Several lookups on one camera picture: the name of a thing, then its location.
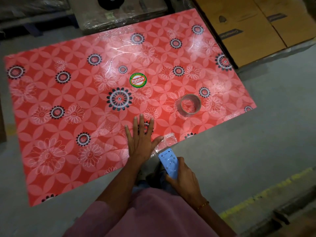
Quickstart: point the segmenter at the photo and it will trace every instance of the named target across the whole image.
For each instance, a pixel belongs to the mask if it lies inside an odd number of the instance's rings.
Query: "round green sticker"
[[[140,88],[140,87],[143,87],[144,85],[146,85],[146,83],[147,83],[147,78],[142,73],[134,73],[130,77],[130,84],[133,87]]]

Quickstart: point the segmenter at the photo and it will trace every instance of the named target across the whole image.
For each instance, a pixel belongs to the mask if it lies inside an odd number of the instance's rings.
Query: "concrete floor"
[[[66,27],[0,44],[0,56],[81,36]],[[176,144],[218,213],[316,165],[316,46],[239,74],[257,108]],[[14,123],[4,64],[0,94],[5,124]],[[97,198],[115,171],[30,208],[16,136],[0,144],[0,236],[61,236]]]

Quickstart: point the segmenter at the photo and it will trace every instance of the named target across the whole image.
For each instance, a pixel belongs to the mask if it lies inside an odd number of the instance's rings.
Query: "black and white flower motif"
[[[102,57],[99,54],[92,54],[92,55],[89,55],[87,60],[91,66],[97,66],[101,63]]]
[[[184,138],[187,139],[187,138],[190,138],[190,137],[192,137],[192,136],[194,136],[194,135],[196,135],[196,133],[193,134],[193,133],[191,132],[190,134],[185,135]]]
[[[132,93],[128,92],[128,89],[124,90],[124,87],[121,89],[119,87],[112,90],[113,92],[109,92],[107,98],[109,99],[107,103],[109,103],[109,107],[112,107],[113,110],[117,109],[118,111],[125,110],[125,107],[129,107],[132,104],[131,97]]]
[[[222,70],[225,70],[225,71],[232,70],[232,66],[229,63],[226,56],[224,55],[224,53],[219,53],[215,57],[215,61],[216,61],[216,65],[218,65],[218,68],[221,68]]]
[[[178,49],[182,46],[182,42],[179,39],[175,38],[170,41],[170,46],[172,48]]]
[[[54,194],[51,194],[50,196],[47,195],[45,199],[42,199],[42,202],[46,201],[46,200],[50,200],[52,199],[53,197],[56,197],[57,195],[54,195]]]
[[[140,33],[134,33],[133,35],[131,35],[131,41],[134,44],[142,44],[145,41],[145,38]]]
[[[19,65],[10,67],[7,70],[8,78],[10,79],[19,79],[25,74],[25,68]]]
[[[252,110],[252,109],[253,109],[253,108],[248,105],[248,106],[245,106],[245,109],[244,109],[244,110],[245,110],[245,112],[247,112],[247,111],[250,111],[250,110]]]
[[[68,71],[58,72],[55,77],[56,81],[60,84],[65,84],[69,82],[70,78],[71,78],[71,75]]]
[[[194,25],[192,27],[192,31],[194,32],[194,34],[200,35],[203,33],[204,29],[200,25]]]
[[[126,66],[120,66],[118,68],[118,71],[121,73],[121,74],[125,74],[127,72],[127,67]]]
[[[208,98],[211,94],[210,90],[206,87],[201,87],[198,92],[199,92],[200,96],[202,96],[204,98]]]
[[[51,109],[50,115],[51,115],[51,118],[53,118],[55,120],[59,119],[65,115],[65,109],[60,105],[54,106]]]
[[[91,136],[87,132],[80,133],[76,138],[76,142],[79,146],[86,146],[90,143],[90,140]]]
[[[146,121],[146,122],[144,123],[144,126],[145,126],[145,128],[144,128],[144,134],[145,134],[145,135],[147,134],[147,130],[148,130],[149,124],[150,124],[150,122],[148,122],[148,121]]]
[[[182,76],[184,74],[184,68],[181,67],[181,66],[175,66],[173,68],[173,73],[176,75],[176,76]]]

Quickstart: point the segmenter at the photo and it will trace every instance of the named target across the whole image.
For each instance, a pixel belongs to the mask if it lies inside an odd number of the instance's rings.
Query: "left hand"
[[[154,119],[149,122],[149,127],[147,129],[147,134],[144,133],[145,122],[144,115],[139,115],[139,133],[137,126],[137,117],[134,117],[133,124],[133,137],[125,125],[125,132],[128,142],[128,152],[131,160],[136,161],[142,165],[145,161],[150,158],[151,153],[154,151],[155,147],[163,140],[163,136],[158,136],[153,141],[151,141],[151,134],[154,128]]]

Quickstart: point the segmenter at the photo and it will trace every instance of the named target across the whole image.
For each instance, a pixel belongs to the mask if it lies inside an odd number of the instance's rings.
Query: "red floral board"
[[[31,206],[124,166],[124,125],[185,140],[256,107],[195,9],[5,57]],[[202,107],[179,114],[185,94]]]

